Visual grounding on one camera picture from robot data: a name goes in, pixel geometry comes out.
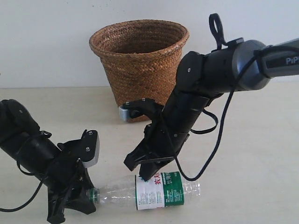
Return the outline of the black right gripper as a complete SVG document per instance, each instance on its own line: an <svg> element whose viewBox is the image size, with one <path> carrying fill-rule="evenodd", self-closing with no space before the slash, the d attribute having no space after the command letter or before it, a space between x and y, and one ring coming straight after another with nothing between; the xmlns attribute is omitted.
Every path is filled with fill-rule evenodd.
<svg viewBox="0 0 299 224"><path fill-rule="evenodd" d="M144 129L144 138L127 154L125 166L133 171L140 165L139 176L148 181L162 167L174 160L189 137L189 130L174 120L168 122L161 110L154 113Z"/></svg>

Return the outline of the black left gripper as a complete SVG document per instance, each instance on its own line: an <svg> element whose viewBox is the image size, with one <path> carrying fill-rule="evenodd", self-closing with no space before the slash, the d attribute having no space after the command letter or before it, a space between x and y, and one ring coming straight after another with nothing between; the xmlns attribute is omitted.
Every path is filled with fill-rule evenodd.
<svg viewBox="0 0 299 224"><path fill-rule="evenodd" d="M48 216L64 216L66 208L95 208L89 199L88 191L94 188L88 168L85 168L80 159L82 148L81 140L71 140L59 143L61 152L54 159L44 184L48 192ZM66 203L68 191L71 194Z"/></svg>

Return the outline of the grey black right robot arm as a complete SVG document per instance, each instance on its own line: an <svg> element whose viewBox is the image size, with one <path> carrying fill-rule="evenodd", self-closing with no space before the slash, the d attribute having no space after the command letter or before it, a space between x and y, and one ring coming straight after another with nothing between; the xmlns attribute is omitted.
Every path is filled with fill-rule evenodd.
<svg viewBox="0 0 299 224"><path fill-rule="evenodd" d="M140 177L149 180L178 159L194 123L215 99L224 93L257 91L275 77L298 73L298 39L277 45L238 39L206 55L190 51L179 63L175 87L164 105L141 98L120 107L126 119L144 115L151 120L124 164L129 170L139 167Z"/></svg>

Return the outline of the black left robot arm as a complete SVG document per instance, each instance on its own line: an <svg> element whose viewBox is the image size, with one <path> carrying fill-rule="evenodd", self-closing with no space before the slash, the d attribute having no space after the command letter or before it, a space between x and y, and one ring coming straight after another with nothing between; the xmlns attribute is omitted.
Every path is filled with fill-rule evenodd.
<svg viewBox="0 0 299 224"><path fill-rule="evenodd" d="M96 130L84 130L81 137L54 144L52 134L41 130L27 108L15 99L0 102L0 148L16 161L18 169L40 182L27 202L11 213L25 208L43 185L48 190L48 219L62 222L64 210L91 214L96 211L87 191L94 187L88 168L99 158L100 140Z"/></svg>

